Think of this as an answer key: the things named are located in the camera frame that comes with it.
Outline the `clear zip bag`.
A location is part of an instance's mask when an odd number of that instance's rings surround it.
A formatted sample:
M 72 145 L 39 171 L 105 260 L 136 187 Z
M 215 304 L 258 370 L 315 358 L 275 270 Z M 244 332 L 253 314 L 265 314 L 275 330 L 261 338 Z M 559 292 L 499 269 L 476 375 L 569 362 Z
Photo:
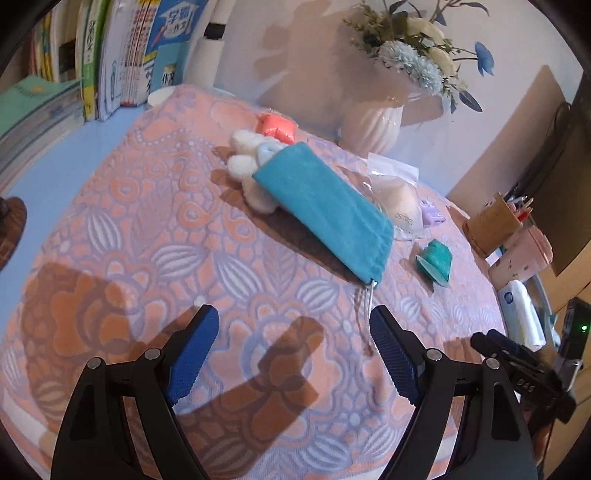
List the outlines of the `clear zip bag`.
M 370 189 L 394 225 L 394 238 L 399 241 L 422 238 L 419 169 L 375 153 L 368 154 L 367 167 Z

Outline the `teal drawstring pouch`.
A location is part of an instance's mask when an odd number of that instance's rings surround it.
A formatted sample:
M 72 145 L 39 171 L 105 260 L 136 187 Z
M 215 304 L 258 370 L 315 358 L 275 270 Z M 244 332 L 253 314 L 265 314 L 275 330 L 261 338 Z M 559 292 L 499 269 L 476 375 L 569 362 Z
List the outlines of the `teal drawstring pouch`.
M 393 223 L 307 144 L 276 153 L 253 179 L 363 284 L 382 281 L 394 242 Z

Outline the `white plush bear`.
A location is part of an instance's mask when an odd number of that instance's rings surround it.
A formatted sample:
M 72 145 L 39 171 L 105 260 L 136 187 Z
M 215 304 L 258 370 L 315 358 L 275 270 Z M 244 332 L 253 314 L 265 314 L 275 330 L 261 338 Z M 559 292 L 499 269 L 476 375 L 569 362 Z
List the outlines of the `white plush bear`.
M 279 204 L 253 178 L 287 144 L 249 130 L 235 130 L 229 140 L 233 154 L 228 158 L 228 175 L 242 186 L 246 204 L 261 215 L 273 214 Z

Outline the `orange soft block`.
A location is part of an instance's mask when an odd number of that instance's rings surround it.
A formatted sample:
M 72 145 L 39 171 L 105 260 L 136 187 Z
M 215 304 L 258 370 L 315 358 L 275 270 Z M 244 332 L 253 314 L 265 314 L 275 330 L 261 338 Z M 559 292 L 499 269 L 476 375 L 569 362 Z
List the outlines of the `orange soft block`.
M 291 145 L 296 142 L 297 124 L 276 113 L 263 113 L 259 116 L 257 131 L 266 137 Z

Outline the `tissue pack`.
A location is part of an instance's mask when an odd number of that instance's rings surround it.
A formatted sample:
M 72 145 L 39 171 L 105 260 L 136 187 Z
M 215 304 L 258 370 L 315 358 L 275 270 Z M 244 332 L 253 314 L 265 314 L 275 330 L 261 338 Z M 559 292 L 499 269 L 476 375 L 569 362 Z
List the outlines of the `tissue pack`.
M 498 291 L 498 298 L 507 337 L 533 352 L 543 348 L 546 337 L 525 285 L 512 280 Z

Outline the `wooden pen holder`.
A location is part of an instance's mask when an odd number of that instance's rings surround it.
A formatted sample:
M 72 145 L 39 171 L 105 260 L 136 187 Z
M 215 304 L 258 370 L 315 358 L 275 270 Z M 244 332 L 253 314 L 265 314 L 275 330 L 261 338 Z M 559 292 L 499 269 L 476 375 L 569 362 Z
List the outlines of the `wooden pen holder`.
M 486 259 L 522 226 L 509 204 L 497 192 L 491 202 L 464 222 L 463 232 L 472 249 L 479 257 Z

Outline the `pens in holder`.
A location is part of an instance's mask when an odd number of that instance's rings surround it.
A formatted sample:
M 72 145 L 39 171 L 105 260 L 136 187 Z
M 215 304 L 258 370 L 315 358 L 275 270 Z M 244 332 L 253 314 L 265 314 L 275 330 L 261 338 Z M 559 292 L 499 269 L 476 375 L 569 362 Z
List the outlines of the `pens in holder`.
M 519 222 L 525 221 L 533 211 L 534 198 L 524 193 L 525 187 L 516 183 L 503 197 L 505 203 Z

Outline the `black television screen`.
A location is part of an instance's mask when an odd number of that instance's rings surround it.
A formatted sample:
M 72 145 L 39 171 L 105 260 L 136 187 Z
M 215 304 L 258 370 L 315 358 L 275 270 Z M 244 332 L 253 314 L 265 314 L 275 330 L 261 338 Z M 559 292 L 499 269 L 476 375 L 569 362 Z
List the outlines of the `black television screen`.
M 590 242 L 590 80 L 560 108 L 534 180 L 533 221 L 553 249 L 552 270 L 564 271 Z

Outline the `brown round object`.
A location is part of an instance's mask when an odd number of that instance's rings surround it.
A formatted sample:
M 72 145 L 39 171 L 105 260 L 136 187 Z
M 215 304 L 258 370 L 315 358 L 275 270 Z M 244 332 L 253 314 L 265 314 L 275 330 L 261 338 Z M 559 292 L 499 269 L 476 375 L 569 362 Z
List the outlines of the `brown round object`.
M 0 219 L 0 270 L 3 270 L 24 233 L 27 209 L 21 198 L 1 199 Z

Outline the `pink patterned table cloth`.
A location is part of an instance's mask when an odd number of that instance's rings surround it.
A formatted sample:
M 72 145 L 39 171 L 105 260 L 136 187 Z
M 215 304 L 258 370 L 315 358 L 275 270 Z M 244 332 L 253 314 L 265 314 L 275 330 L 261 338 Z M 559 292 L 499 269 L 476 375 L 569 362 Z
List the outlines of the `pink patterned table cloth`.
M 201 305 L 219 331 L 179 421 L 215 479 L 375 479 L 412 416 L 369 352 L 365 292 L 283 211 L 228 178 L 242 101 L 184 87 L 57 144 L 14 187 L 1 273 L 1 420 L 42 478 L 85 363 L 163 345 Z

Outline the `white ribbed vase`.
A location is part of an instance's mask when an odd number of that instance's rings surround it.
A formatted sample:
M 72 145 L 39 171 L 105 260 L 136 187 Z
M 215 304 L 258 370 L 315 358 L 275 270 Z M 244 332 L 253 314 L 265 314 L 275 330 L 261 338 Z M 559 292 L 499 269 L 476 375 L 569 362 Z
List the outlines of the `white ribbed vase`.
M 363 159 L 370 153 L 388 153 L 400 136 L 405 108 L 422 97 L 420 93 L 388 94 L 356 103 L 342 120 L 339 147 Z

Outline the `green flat book stack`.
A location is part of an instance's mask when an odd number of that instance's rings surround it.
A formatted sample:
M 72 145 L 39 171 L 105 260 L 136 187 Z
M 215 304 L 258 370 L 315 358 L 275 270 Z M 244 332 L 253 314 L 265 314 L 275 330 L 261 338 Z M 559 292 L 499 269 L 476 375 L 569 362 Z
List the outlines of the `green flat book stack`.
M 1 94 L 1 192 L 85 122 L 81 85 L 29 75 Z

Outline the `blue white artificial flowers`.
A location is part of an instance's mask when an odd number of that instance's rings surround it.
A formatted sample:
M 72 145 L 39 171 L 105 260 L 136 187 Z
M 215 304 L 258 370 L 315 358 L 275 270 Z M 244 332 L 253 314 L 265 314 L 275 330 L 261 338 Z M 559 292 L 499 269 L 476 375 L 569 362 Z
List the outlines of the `blue white artificial flowers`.
M 495 59 L 483 43 L 462 48 L 444 33 L 445 14 L 460 8 L 490 13 L 480 1 L 437 1 L 426 13 L 412 1 L 384 1 L 380 10 L 362 1 L 342 23 L 353 31 L 351 43 L 356 49 L 385 68 L 406 74 L 423 93 L 447 98 L 451 112 L 462 104 L 481 113 L 483 108 L 460 70 L 473 62 L 481 76 L 493 76 Z

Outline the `white desk lamp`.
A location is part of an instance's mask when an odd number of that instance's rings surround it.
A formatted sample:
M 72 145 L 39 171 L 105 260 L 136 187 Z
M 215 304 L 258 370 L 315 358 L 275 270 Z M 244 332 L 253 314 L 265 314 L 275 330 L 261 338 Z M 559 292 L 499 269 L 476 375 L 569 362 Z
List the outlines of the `white desk lamp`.
M 234 8 L 233 1 L 174 1 L 158 11 L 149 108 L 161 104 L 180 84 L 213 88 Z

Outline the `upright books row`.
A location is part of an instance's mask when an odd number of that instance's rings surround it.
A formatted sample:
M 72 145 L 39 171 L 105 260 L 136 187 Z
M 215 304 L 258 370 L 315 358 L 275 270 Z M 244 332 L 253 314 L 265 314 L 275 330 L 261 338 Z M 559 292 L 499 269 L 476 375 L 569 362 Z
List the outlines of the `upright books row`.
M 191 40 L 204 31 L 201 0 L 60 1 L 34 27 L 29 72 L 78 80 L 87 121 L 181 82 Z

